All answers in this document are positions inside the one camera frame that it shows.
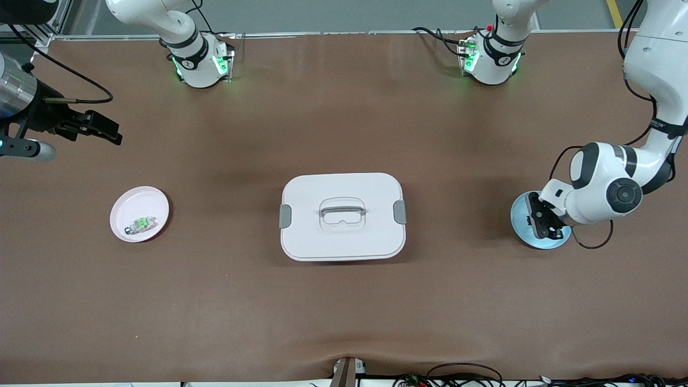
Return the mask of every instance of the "gray floor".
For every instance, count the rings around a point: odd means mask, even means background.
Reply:
[[[189,5],[184,9],[193,7],[191,2]],[[489,0],[205,0],[203,11],[215,31],[238,33],[369,32],[418,26],[470,30],[494,18]],[[204,25],[198,12],[191,15],[198,25]],[[545,5],[538,16],[541,28],[548,30],[614,28],[605,0],[555,0]],[[104,0],[76,0],[63,34],[128,35],[150,31],[121,24],[110,14]]]

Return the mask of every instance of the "yellow stripe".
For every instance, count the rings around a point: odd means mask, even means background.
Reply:
[[[616,0],[607,0],[607,8],[609,8],[609,13],[612,14],[614,26],[616,28],[621,28],[623,20],[621,18],[621,13],[619,12],[619,7],[616,4]]]

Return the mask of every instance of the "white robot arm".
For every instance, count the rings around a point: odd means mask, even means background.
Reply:
[[[487,34],[478,32],[461,51],[461,68],[487,85],[498,85],[516,70],[523,44],[533,30],[531,20],[538,8],[550,0],[493,0],[497,21]]]
[[[562,239],[566,225],[626,216],[638,208],[644,195],[667,182],[676,150],[688,133],[688,39],[682,37],[684,33],[688,35],[688,3],[649,0],[624,60],[629,79],[656,100],[649,136],[640,148],[587,144],[571,160],[571,184],[552,179],[539,195],[530,192],[526,196],[528,221],[537,238]]]
[[[199,33],[189,15],[175,9],[189,0],[106,0],[110,12],[124,24],[138,25],[160,35],[172,52],[177,71],[192,87],[210,87],[229,77],[234,52],[212,34]]]

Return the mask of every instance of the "white plate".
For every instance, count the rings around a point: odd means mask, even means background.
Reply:
[[[170,204],[162,191],[153,187],[136,187],[125,192],[112,206],[110,229],[125,242],[143,242],[157,235],[167,223]],[[127,235],[125,227],[138,218],[153,216],[155,227],[142,233]]]

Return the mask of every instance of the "metal cylinder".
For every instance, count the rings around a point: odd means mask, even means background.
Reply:
[[[36,95],[36,79],[19,62],[0,52],[0,118],[24,110]]]

